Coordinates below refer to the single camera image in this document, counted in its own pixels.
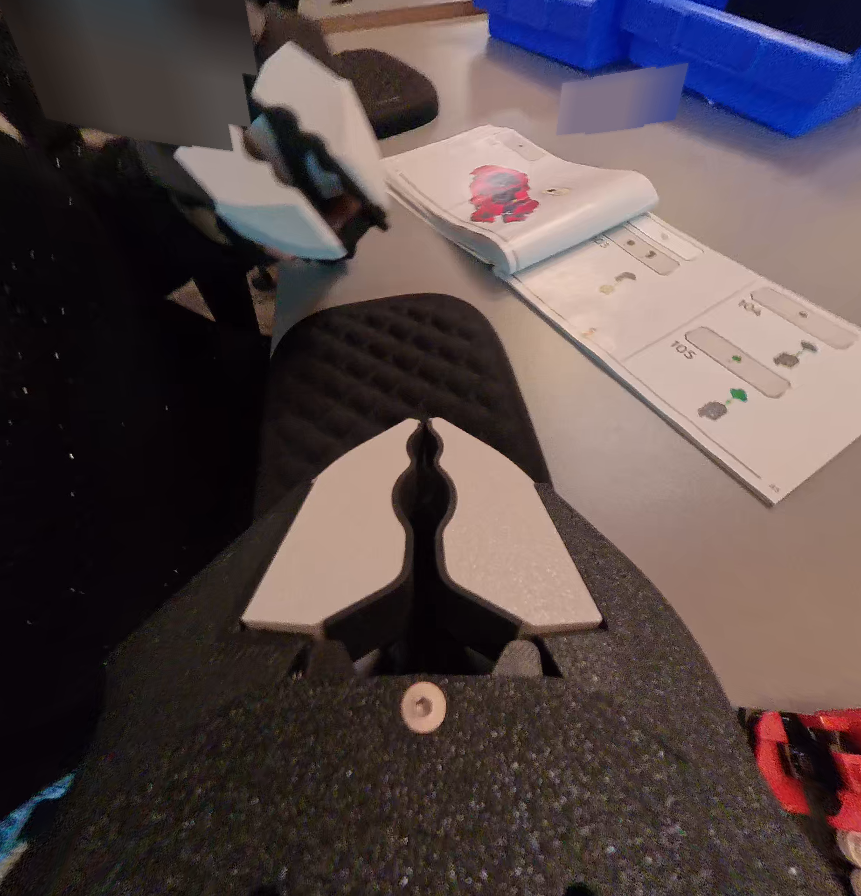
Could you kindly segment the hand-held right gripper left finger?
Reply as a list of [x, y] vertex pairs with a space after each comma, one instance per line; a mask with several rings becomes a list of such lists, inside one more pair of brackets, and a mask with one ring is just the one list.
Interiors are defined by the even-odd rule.
[[255, 632], [343, 644], [351, 659], [405, 630], [414, 593], [407, 511], [424, 425], [356, 446], [316, 476], [240, 622]]

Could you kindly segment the black quilted wrist rest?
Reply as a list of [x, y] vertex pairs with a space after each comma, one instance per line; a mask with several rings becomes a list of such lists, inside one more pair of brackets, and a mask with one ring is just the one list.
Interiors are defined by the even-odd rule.
[[550, 482], [499, 335], [457, 297], [384, 297], [307, 316], [271, 356], [262, 413], [256, 516], [406, 419], [447, 420]]

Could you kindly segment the red lego car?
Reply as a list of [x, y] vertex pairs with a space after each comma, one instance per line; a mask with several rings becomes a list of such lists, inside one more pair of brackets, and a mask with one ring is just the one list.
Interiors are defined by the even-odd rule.
[[743, 725], [757, 767], [785, 812], [810, 815], [817, 805], [834, 830], [861, 834], [861, 708], [752, 711]]

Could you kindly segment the lego instruction booklet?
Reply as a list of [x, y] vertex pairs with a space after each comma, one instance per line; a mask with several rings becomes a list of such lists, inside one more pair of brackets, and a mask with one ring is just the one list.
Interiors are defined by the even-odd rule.
[[654, 216], [644, 175], [496, 126], [383, 165], [392, 196], [768, 504], [861, 437], [861, 328]]

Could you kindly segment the large blue storage bin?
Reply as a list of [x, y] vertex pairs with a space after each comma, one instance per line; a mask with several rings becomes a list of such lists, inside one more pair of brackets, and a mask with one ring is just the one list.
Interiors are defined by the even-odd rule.
[[699, 2], [626, 2], [620, 26], [631, 63], [684, 65], [687, 91], [789, 137], [861, 107], [861, 45], [846, 53]]

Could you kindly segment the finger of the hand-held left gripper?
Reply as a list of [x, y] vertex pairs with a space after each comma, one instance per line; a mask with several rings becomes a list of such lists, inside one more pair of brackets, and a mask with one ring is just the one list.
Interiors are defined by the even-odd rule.
[[230, 151], [181, 146], [174, 152], [178, 164], [212, 200], [217, 217], [240, 237], [282, 254], [343, 260], [344, 245], [309, 200], [245, 150], [243, 129], [230, 126], [229, 133]]
[[250, 155], [296, 188], [337, 232], [389, 228], [380, 143], [353, 84], [290, 41], [250, 91]]

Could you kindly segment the blue patterned cloth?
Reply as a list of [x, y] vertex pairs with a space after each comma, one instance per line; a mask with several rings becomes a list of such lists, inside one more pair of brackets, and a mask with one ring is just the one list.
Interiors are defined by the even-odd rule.
[[71, 771], [55, 782], [39, 790], [19, 807], [0, 820], [0, 862], [9, 857], [30, 834], [25, 834], [30, 819], [41, 805], [64, 798], [75, 782], [76, 773]]

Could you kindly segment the small blue storage bin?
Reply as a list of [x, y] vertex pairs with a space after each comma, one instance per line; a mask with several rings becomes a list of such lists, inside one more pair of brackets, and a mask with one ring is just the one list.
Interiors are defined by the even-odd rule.
[[628, 60], [623, 1], [475, 1], [493, 39], [597, 71]]

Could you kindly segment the black oval pad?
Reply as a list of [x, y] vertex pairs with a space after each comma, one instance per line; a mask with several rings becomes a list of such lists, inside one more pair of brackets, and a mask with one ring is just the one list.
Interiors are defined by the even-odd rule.
[[333, 54], [335, 71], [354, 85], [378, 140], [411, 132], [438, 114], [432, 82], [401, 59], [376, 49]]

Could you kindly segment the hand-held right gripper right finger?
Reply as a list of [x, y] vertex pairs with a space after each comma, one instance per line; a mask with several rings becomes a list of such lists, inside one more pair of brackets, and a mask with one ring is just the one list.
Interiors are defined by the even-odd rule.
[[428, 432], [448, 494], [434, 537], [446, 588], [440, 625], [485, 657], [516, 640], [600, 627], [603, 614], [532, 478], [447, 420], [429, 420]]

